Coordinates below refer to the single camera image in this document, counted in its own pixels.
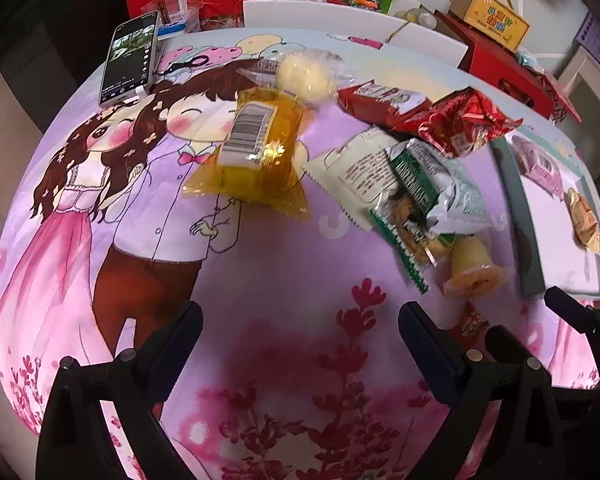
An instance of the pink dress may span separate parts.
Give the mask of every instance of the pink dress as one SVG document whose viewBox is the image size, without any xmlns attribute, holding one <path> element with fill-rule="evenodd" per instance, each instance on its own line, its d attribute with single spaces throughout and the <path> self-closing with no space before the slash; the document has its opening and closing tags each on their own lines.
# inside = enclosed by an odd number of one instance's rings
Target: pink dress
<svg viewBox="0 0 600 480">
<path fill-rule="evenodd" d="M 11 369 L 2 380 L 17 398 L 16 412 L 35 433 L 48 397 L 38 383 L 53 383 L 43 377 L 46 370 L 55 375 L 65 355 L 84 365 L 111 359 L 91 312 L 89 283 L 90 211 L 108 171 L 99 185 L 84 186 L 76 184 L 78 166 L 72 169 L 57 208 L 38 228 L 0 298 L 0 328 L 17 335 L 9 347 L 0 346 L 0 370 Z M 78 333 L 71 329 L 76 325 Z"/>
</svg>

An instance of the smartphone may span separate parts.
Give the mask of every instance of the smartphone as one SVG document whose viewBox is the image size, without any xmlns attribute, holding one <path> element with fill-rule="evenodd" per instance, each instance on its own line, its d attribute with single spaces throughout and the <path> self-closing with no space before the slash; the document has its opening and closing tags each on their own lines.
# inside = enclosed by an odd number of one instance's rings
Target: smartphone
<svg viewBox="0 0 600 480">
<path fill-rule="evenodd" d="M 156 10 L 116 27 L 102 74 L 101 108 L 136 95 L 138 87 L 147 91 L 151 86 L 159 25 Z"/>
</svg>

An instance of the brown pants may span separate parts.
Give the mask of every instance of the brown pants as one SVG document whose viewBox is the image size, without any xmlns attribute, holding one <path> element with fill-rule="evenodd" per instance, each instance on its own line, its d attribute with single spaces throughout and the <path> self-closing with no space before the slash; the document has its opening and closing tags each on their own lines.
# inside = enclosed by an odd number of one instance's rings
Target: brown pants
<svg viewBox="0 0 600 480">
<path fill-rule="evenodd" d="M 111 355 L 127 318 L 136 320 L 136 349 L 170 322 L 191 297 L 200 265 L 153 262 L 109 248 L 96 279 L 93 315 Z"/>
</svg>

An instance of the metal screw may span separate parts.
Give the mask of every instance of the metal screw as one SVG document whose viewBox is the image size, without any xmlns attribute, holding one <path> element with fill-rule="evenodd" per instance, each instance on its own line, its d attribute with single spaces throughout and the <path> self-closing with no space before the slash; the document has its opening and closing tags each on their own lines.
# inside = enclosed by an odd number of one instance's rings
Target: metal screw
<svg viewBox="0 0 600 480">
<path fill-rule="evenodd" d="M 466 356 L 469 359 L 469 361 L 473 361 L 474 363 L 479 363 L 480 361 L 482 361 L 482 358 L 484 357 L 482 355 L 482 352 L 480 352 L 479 350 L 475 349 L 475 348 L 470 348 L 466 351 Z"/>
<path fill-rule="evenodd" d="M 136 351 L 133 348 L 125 348 L 122 352 L 120 352 L 118 358 L 125 363 L 132 361 L 136 358 Z"/>
<path fill-rule="evenodd" d="M 69 368 L 71 368 L 74 365 L 74 358 L 71 357 L 70 355 L 67 355 L 65 357 L 63 357 L 62 359 L 60 359 L 60 367 L 62 368 L 62 370 L 68 370 Z"/>
<path fill-rule="evenodd" d="M 526 365 L 532 370 L 539 370 L 540 368 L 542 368 L 542 364 L 535 357 L 530 357 L 529 359 L 527 359 Z"/>
</svg>

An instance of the barcode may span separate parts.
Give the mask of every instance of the barcode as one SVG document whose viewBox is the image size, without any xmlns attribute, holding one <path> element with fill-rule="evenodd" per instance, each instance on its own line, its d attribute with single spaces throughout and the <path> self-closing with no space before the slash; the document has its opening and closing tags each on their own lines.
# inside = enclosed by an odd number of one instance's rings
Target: barcode
<svg viewBox="0 0 600 480">
<path fill-rule="evenodd" d="M 240 155 L 245 165 L 249 161 L 259 164 L 276 109 L 262 103 L 247 103 L 242 106 L 235 117 L 229 139 L 222 145 L 221 154 Z"/>
</svg>

